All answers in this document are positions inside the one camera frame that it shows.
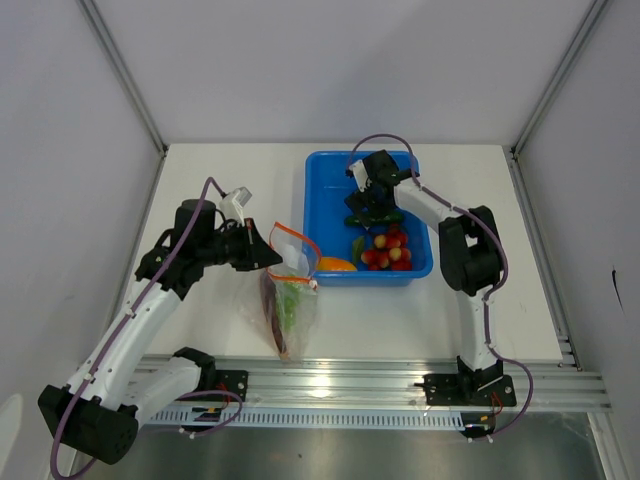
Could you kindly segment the green cucumber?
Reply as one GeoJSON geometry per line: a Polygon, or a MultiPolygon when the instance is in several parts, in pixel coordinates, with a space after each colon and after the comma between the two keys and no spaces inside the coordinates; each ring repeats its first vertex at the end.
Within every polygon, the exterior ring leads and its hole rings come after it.
{"type": "Polygon", "coordinates": [[[344,219],[344,225],[347,227],[374,227],[374,226],[391,226],[402,224],[405,215],[401,211],[392,211],[384,216],[373,216],[370,212],[363,212],[360,216],[349,215],[344,219]]]}

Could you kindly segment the red lychee bunch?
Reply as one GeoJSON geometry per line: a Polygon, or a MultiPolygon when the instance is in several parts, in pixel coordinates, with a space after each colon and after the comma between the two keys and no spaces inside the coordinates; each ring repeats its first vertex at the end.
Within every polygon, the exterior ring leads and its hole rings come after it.
{"type": "Polygon", "coordinates": [[[381,232],[367,231],[356,237],[351,245],[351,260],[357,269],[367,271],[411,271],[412,252],[406,228],[391,224],[381,232]]]}

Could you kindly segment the clear zip top bag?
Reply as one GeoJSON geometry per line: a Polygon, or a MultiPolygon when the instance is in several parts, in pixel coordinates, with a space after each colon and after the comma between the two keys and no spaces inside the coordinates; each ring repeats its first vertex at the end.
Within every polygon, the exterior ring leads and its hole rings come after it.
{"type": "Polygon", "coordinates": [[[322,254],[311,239],[279,222],[267,243],[283,262],[249,273],[240,282],[233,306],[270,342],[280,360],[298,362],[317,316],[315,275],[322,254]]]}

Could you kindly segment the green grape bunch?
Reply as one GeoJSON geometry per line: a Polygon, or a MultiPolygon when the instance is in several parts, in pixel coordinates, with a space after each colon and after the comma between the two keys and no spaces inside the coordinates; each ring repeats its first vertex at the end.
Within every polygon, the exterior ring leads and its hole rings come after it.
{"type": "Polygon", "coordinates": [[[276,307],[280,328],[284,333],[289,333],[295,328],[297,311],[306,290],[307,285],[302,283],[276,283],[276,307]]]}

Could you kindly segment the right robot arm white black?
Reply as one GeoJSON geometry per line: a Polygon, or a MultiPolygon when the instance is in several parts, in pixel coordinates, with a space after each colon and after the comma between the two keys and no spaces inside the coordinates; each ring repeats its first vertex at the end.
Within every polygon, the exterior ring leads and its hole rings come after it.
{"type": "Polygon", "coordinates": [[[491,338],[489,301],[504,284],[508,266],[493,213],[484,206],[468,210],[446,200],[421,183],[414,159],[402,170],[385,150],[350,160],[346,175],[357,188],[345,204],[365,227],[399,208],[437,232],[440,271],[459,304],[462,351],[456,389],[464,401],[481,402],[503,377],[503,361],[491,338]]]}

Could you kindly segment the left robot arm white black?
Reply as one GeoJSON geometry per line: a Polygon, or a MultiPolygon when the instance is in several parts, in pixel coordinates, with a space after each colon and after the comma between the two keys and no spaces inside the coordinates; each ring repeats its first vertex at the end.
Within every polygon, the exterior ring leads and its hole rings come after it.
{"type": "Polygon", "coordinates": [[[66,445],[113,465],[130,450],[140,428],[176,400],[204,400],[219,383],[213,356],[190,347],[141,385],[131,377],[156,334],[208,267],[251,272],[282,263],[252,219],[221,217],[208,200],[189,199],[174,225],[141,259],[129,299],[99,344],[62,387],[48,385],[38,407],[54,445],[66,445]]]}

